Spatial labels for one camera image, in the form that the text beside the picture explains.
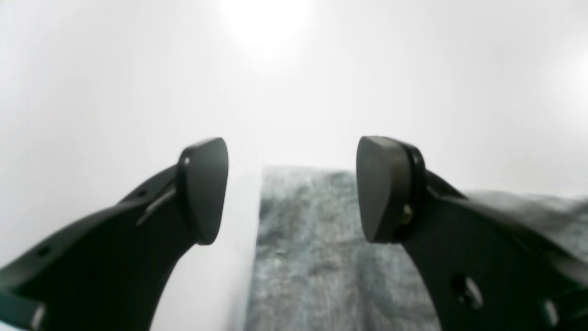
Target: gray textured block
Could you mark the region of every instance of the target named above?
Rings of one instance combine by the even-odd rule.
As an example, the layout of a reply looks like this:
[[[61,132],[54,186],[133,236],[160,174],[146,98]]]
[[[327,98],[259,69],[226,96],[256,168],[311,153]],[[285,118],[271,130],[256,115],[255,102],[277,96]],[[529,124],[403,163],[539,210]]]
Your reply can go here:
[[[470,192],[476,201],[588,257],[588,203]],[[401,246],[367,244],[355,176],[266,171],[245,329],[440,330],[416,268]]]

